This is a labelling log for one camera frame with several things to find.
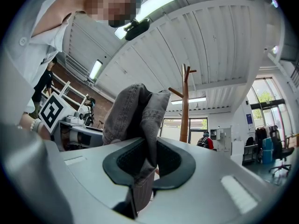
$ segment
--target brick wall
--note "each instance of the brick wall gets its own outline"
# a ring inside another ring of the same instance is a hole
[[[102,97],[99,93],[95,92],[93,89],[91,89],[87,85],[78,81],[73,75],[71,75],[60,64],[54,65],[52,68],[52,71],[57,76],[59,76],[62,80],[64,80],[65,82],[69,81],[71,83],[71,87],[73,87],[74,89],[78,90],[79,92],[81,92],[84,95],[88,94],[89,96],[91,96],[92,98],[95,99],[96,104],[95,104],[95,107],[93,108],[93,112],[94,112],[93,127],[97,128],[99,125],[99,128],[103,128],[103,125],[100,124],[100,120],[102,122],[104,122],[105,116],[108,113],[108,111],[112,108],[113,103],[111,101],[107,100],[106,98]],[[62,90],[62,88],[63,88],[62,84],[57,82],[55,79],[53,79],[53,82],[54,82],[54,86],[57,89]],[[81,97],[79,97],[72,91],[69,91],[67,96],[70,97],[71,99],[77,101],[78,103],[81,103],[83,101],[83,99]],[[68,102],[68,103],[74,109],[76,109],[76,110],[78,109],[78,107],[75,104],[73,104],[72,102]]]

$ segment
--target person in red jacket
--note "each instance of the person in red jacket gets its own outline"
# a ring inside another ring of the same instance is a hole
[[[209,132],[205,131],[203,137],[198,141],[197,146],[206,147],[208,149],[214,149],[213,141],[209,137]]]

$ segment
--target ceiling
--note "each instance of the ceiling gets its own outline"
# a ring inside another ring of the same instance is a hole
[[[182,86],[182,64],[197,70],[189,77],[196,112],[229,112],[244,100],[263,58],[267,20],[264,0],[177,0],[154,12],[147,32],[127,42],[115,29],[75,15],[64,36],[64,54],[90,72],[103,65],[95,87],[116,97],[133,83],[153,92]],[[182,105],[172,105],[168,114]]]

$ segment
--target wooden coat rack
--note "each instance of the wooden coat rack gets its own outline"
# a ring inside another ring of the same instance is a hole
[[[183,109],[182,109],[182,123],[181,123],[181,134],[179,137],[179,140],[181,142],[187,143],[188,141],[188,123],[189,123],[189,90],[188,90],[188,77],[189,73],[194,73],[196,70],[190,70],[190,66],[187,67],[186,65],[182,65],[182,79],[183,79],[183,94],[176,91],[173,88],[169,88],[169,90],[176,94],[177,96],[180,96],[183,99]]]

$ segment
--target fluorescent light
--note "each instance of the fluorescent light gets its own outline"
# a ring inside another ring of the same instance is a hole
[[[189,103],[202,102],[202,101],[206,101],[206,97],[189,99]],[[182,100],[175,100],[175,101],[172,101],[171,103],[173,105],[179,105],[179,104],[182,104],[183,101]]]
[[[159,9],[160,7],[163,7],[164,5],[166,5],[167,3],[170,3],[174,0],[147,0],[145,3],[143,3],[141,5],[141,9],[139,14],[136,16],[136,20],[137,21],[141,21],[143,20],[145,17],[147,17],[148,15],[150,15],[152,12],[156,11],[157,9]],[[131,25],[131,23],[126,24],[120,28],[117,28],[117,30],[114,32],[114,34],[119,38],[122,39],[125,37],[126,35],[126,31],[124,30],[124,28],[126,28],[127,26]]]
[[[93,69],[92,69],[92,72],[90,72],[90,75],[89,75],[89,78],[91,80],[94,80],[96,75],[98,74],[100,68],[102,66],[102,63],[99,61],[99,60],[96,60],[94,65],[93,65]]]
[[[274,54],[277,54],[278,53],[278,46],[273,47],[272,52]]]
[[[276,0],[272,0],[272,5],[276,8],[278,8],[278,2]]]

